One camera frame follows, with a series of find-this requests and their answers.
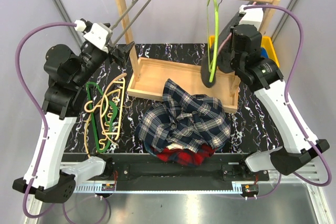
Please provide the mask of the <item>cream wavy hanger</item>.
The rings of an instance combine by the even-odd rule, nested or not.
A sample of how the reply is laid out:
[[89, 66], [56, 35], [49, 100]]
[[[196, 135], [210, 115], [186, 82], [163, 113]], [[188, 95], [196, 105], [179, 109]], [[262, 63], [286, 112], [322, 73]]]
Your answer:
[[97, 153], [106, 152], [111, 145], [117, 147], [117, 140], [121, 131], [124, 90], [117, 88], [107, 93], [100, 88], [97, 88], [97, 90], [101, 99], [97, 104], [94, 104], [91, 98], [91, 87], [90, 85], [86, 86], [88, 101], [84, 110], [89, 114], [89, 117], [85, 121], [84, 146], [88, 156], [91, 156], [88, 145], [89, 126], [92, 126]]

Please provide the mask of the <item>wooden hanger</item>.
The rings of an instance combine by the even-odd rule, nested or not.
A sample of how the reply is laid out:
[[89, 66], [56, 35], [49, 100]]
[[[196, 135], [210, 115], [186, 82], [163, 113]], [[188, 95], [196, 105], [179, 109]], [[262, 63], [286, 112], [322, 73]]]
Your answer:
[[101, 99], [94, 103], [91, 98], [84, 105], [85, 112], [89, 113], [89, 119], [93, 120], [94, 113], [99, 113], [99, 122], [101, 127], [102, 139], [98, 140], [98, 144], [107, 146], [107, 143], [117, 146], [118, 138], [121, 130], [122, 110], [124, 106], [125, 95], [125, 78], [127, 74], [122, 73], [115, 77], [105, 88], [101, 94]]

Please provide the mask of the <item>grey dotted skirt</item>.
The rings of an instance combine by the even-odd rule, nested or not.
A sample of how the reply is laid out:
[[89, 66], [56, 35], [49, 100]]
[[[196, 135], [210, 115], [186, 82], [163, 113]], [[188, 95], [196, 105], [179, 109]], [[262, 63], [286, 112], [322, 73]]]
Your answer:
[[[231, 20], [226, 24], [224, 29], [220, 32], [218, 37], [218, 47], [221, 45], [221, 43], [226, 39], [229, 33], [232, 33], [231, 28], [238, 25], [238, 22], [240, 21], [241, 16], [237, 12]], [[217, 55], [217, 67], [219, 70], [223, 73], [232, 73], [234, 72], [231, 68], [230, 62], [232, 59], [232, 48], [231, 48], [231, 38], [226, 43], [226, 45], [223, 47], [223, 49], [220, 51], [219, 55]], [[216, 81], [216, 76], [214, 78], [213, 83], [209, 83], [209, 72], [208, 72], [208, 64], [204, 62], [205, 59], [203, 59], [203, 62], [201, 60], [201, 80], [205, 87], [211, 88]]]

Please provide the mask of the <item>navy plaid skirt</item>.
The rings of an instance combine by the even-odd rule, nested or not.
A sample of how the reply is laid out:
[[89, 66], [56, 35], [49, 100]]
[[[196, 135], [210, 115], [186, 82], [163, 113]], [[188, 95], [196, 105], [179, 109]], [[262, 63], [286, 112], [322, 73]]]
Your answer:
[[229, 140], [231, 125], [218, 98], [191, 95], [168, 79], [162, 99], [145, 112], [135, 131], [156, 151], [173, 143], [192, 152], [203, 144], [217, 150]]

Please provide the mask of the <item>red plaid skirt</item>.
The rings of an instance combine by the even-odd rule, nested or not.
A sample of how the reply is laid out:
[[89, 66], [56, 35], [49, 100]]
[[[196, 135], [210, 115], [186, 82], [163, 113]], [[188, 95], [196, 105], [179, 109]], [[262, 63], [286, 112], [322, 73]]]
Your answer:
[[189, 149], [169, 150], [168, 148], [159, 152], [150, 146], [148, 153], [166, 163], [174, 162], [183, 166], [197, 167], [200, 166], [207, 158], [212, 157], [215, 151], [216, 149], [212, 149], [209, 145], [202, 144], [197, 152], [193, 152]]

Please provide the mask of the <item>pink hanger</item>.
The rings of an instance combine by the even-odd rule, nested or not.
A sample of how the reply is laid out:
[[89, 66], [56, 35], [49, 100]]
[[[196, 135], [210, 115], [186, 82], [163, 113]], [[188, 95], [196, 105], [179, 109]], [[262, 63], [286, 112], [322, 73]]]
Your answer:
[[221, 45], [218, 48], [218, 52], [217, 54], [219, 55], [220, 51], [223, 49], [223, 47], [226, 45], [226, 43], [230, 40], [231, 38], [231, 33], [228, 34], [228, 36], [226, 37], [226, 39], [221, 43]]

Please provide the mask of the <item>floral pastel skirt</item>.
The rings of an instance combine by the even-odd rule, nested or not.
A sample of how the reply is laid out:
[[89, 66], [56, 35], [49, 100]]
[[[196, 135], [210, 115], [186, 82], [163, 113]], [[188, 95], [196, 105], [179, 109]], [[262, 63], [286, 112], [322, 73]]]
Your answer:
[[181, 147], [176, 143], [172, 143], [172, 144], [168, 145], [166, 148], [168, 150], [175, 150], [175, 149], [180, 149]]

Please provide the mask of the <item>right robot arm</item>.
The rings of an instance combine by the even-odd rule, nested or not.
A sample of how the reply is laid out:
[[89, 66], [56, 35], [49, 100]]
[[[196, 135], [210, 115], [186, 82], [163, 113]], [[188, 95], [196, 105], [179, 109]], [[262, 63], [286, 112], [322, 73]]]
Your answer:
[[261, 56], [261, 39], [254, 25], [232, 28], [230, 65], [267, 109], [283, 144], [272, 151], [249, 155], [238, 167], [239, 176], [244, 180], [252, 179], [261, 170], [290, 175], [330, 147], [326, 139], [319, 139], [309, 129], [291, 97], [285, 95], [286, 83], [277, 64]]

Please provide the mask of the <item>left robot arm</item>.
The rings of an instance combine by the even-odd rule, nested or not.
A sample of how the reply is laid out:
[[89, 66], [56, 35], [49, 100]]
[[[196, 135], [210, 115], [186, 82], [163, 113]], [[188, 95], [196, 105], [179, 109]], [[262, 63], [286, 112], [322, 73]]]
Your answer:
[[47, 51], [44, 70], [49, 75], [48, 89], [40, 106], [48, 122], [44, 153], [32, 186], [28, 186], [30, 179], [25, 175], [14, 180], [14, 190], [21, 193], [27, 190], [45, 203], [62, 204], [81, 183], [96, 176], [103, 180], [113, 176], [112, 159], [101, 154], [95, 154], [71, 168], [60, 168], [60, 163], [70, 131], [87, 97], [86, 83], [106, 60], [125, 66], [133, 47], [134, 42], [131, 42], [118, 45], [106, 53], [86, 41], [78, 56], [64, 44], [55, 45]]

